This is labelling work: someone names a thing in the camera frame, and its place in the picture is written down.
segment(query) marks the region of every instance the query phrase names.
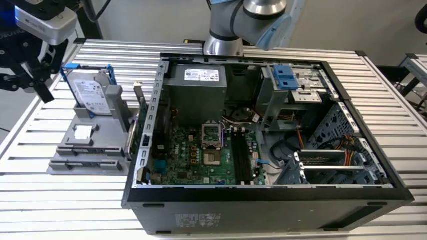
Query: metal frame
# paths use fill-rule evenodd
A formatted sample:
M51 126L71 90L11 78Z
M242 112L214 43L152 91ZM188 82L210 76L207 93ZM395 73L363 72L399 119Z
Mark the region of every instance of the metal frame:
M134 83L143 82L143 90L147 100L151 100L154 79L158 69L159 54L160 53L180 53L180 54L202 54L202 45L199 44L152 44L152 43L135 43L119 42L104 40L88 40L84 45L72 48L72 56L67 57L68 62L80 63L86 65L95 65L99 67L111 63L115 66L118 83L123 86L123 99L127 100L130 106L138 105L138 99L134 93ZM376 67L367 65L364 57L356 55L354 51L334 51L334 50L312 50L312 49L292 49L278 48L272 51L262 51L255 47L244 48L244 55L255 58L280 58L280 59L302 59L314 61L327 61L331 69L334 70L339 81L346 88L351 97L351 102L355 105L363 120L367 123L382 149L391 160L394 168L401 173L401 178L406 186L410 188L415 196L415 202L395 210L390 214L375 219L363 227L352 230L351 232L324 232L324 233L303 233L295 236L292 233L263 233L254 235L227 234L222 235L224 239L331 239L336 237L347 238L348 240L359 239L360 237L371 240L390 240L390 239L415 239L422 240L427 237L426 227L426 213L427 213L427 130L425 121L421 121L413 116L417 115L403 97L398 97L399 93L394 91L391 84L382 74L376 73ZM40 209L39 204L46 204L43 209L52 209L51 213L60 213L56 210L70 209L72 204L76 210L100 209L96 215L111 215L110 211L118 211L115 219L119 221L99 221L100 217L95 217L88 221L87 216L82 218L75 216L78 211L71 210L70 213L62 211L62 216L76 221L84 221L84 226L75 225L72 229L90 230L79 231L60 231L60 232L39 232L39 233L18 233L32 236L34 234L43 234L47 237L56 238L82 238L88 234L95 238L111 238L112 236L122 236L126 230L127 236L142 238L146 233L135 218L128 215L127 210L118 210L119 204L108 204L107 202L98 202L102 199L116 200L122 199L122 191L126 177L108 176L102 179L95 179L84 176L48 176L46 173L52 153L56 150L56 142L63 139L64 132L67 131L71 119L74 117L72 95L67 88L67 84L60 80L55 82L51 90L56 100L48 104L39 104L39 99L35 100L28 107L23 117L16 123L12 133L8 135L0 150L3 157L0 160L0 182L11 183L15 190L20 189L23 197L18 197L16 193L10 196L3 193L4 201L15 201L16 214L34 213L35 216L40 211L26 211ZM16 183L35 183L39 182L35 188L34 184ZM34 191L38 191L38 204L28 204L31 196L36 196ZM50 189L62 191L60 194L52 192ZM92 189L96 189L96 196L92 196ZM118 198L108 197L112 191L119 192ZM43 201L42 197L50 195L50 201ZM23 231L34 227L31 223L20 223ZM71 224L68 222L55 223L60 226L59 229L70 230ZM219 236L203 235L200 239L216 239Z

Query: white label sticker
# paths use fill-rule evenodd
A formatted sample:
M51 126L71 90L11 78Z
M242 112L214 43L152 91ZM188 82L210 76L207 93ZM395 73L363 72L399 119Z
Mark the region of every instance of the white label sticker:
M220 224L220 213L175 214L179 228L216 228Z
M100 83L96 81L75 80L74 84L86 108L95 114L111 114Z
M255 113L255 116L254 116L254 118L252 118L252 122L254 122L254 123L258 123L259 120L260 120L260 115L258 115L258 114Z
M74 138L78 140L87 140L92 136L92 126L78 125L74 132Z
M187 69L186 70L186 81L202 81L202 82L219 82L220 71L208 69Z

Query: metal slotted tabletop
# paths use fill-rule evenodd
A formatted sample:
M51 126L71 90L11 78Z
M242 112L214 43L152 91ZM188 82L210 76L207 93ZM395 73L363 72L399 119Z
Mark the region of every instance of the metal slotted tabletop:
M134 83L147 100L160 53L202 54L199 44L146 44L88 40L74 46L67 61L115 67L123 98L136 106ZM427 239L427 123L410 107L367 57L354 51L246 47L244 55L328 61L352 102L383 147L415 202L351 232L302 235L230 234L168 236L194 239ZM0 239L144 238L131 210L120 207L126 176L52 176L46 171L71 121L75 100L62 78L51 87L56 100L36 99L0 146Z

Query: electronic component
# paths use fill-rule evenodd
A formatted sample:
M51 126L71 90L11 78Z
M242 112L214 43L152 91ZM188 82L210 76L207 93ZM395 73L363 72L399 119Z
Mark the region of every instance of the electronic component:
M202 125L202 147L203 149L222 149L222 125L206 123Z
M178 172L178 178L179 179L188 179L188 172L186 172L186 171Z
M162 174L160 173L155 173L151 175L151 182L154 184L162 184Z
M203 151L203 164L212 165L212 166L222 165L220 151L218 150Z
M255 151L252 153L252 159L256 161L260 158L259 153Z
M156 173L164 174L167 172L167 161L166 160L156 160L154 162L154 168Z
M202 125L212 120L219 122L227 96L226 67L174 64L172 68L163 89L172 107L179 109L174 121L183 126Z

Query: black cable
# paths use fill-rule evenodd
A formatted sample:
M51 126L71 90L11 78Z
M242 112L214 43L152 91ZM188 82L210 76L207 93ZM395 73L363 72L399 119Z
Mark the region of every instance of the black cable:
M271 165L270 163L262 163L262 162L259 162L259 164L268 165L268 166L270 166L270 167L272 167L274 169L276 169L276 170L282 170L282 168L275 167L275 166L274 166L274 165Z
M0 127L0 130L6 131L6 132L11 132L11 130L4 129L3 127Z
M212 3L211 3L211 0L206 0L206 2L207 2L208 9L212 11Z
M415 27L418 31L423 34L427 34L427 28L425 22L427 20L427 5L419 10L417 17L415 17Z
M296 147L294 147L292 145L290 145L288 139L290 139L290 134L287 134L287 135L284 136L284 139L279 140L279 141L271 146L271 148L270 148L270 151L268 151L268 152L270 152L270 156L271 156L271 158L276 161L276 165L279 165L279 162L282 162L282 161L290 161L290 160L291 160L290 157L286 156L286 154L283 154L286 158L280 158L280 157L278 157L278 156L275 155L275 149L276 149L282 144L284 144L286 147L287 147L294 153L300 150L299 148L296 148Z
M91 3L88 0L80 0L82 3L83 3L83 9L84 9L84 13L87 15L87 18L88 20L92 22L92 23L96 23L103 15L103 13L106 12L106 9L110 5L110 3L112 2L112 0L107 0L104 6L102 7L98 15L94 17L94 12L92 12L92 8L91 8Z
M328 144L331 144L331 143L334 143L334 142L336 142L338 140L342 140L342 139L343 139L343 137L336 137L336 138L331 139L330 141L326 141L324 143L320 144L320 146L318 147L318 150L324 149L324 147Z

